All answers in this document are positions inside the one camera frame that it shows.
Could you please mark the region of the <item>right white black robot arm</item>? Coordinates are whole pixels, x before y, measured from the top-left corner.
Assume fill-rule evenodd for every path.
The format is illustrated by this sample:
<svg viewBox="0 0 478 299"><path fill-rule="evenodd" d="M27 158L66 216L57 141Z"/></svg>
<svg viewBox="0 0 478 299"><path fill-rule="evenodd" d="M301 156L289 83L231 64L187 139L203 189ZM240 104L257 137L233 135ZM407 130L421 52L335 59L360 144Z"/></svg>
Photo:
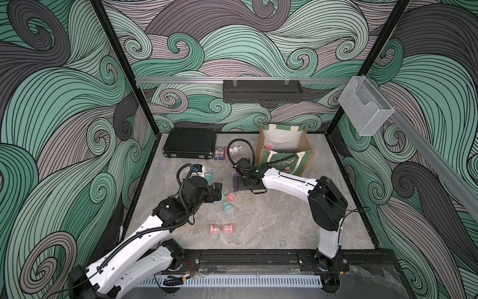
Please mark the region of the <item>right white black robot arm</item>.
<svg viewBox="0 0 478 299"><path fill-rule="evenodd" d="M309 179L284 173L267 163L253 166L245 158L234 164L233 169L241 177L243 187L250 191L274 189L307 202L312 218L319 226L317 266L333 273L349 270L340 244L348 202L333 181L326 176Z"/></svg>

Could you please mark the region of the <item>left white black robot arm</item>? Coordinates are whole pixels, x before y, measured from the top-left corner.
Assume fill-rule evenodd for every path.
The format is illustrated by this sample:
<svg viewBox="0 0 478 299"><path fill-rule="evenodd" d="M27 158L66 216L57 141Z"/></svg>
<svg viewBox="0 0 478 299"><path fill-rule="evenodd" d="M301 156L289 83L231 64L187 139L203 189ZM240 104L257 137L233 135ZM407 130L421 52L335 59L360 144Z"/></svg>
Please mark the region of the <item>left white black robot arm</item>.
<svg viewBox="0 0 478 299"><path fill-rule="evenodd" d="M181 268L184 249L169 236L204 203L222 199L222 184L201 176L185 179L178 192L163 199L152 214L122 243L87 267L68 275L70 299L120 299L145 279Z"/></svg>

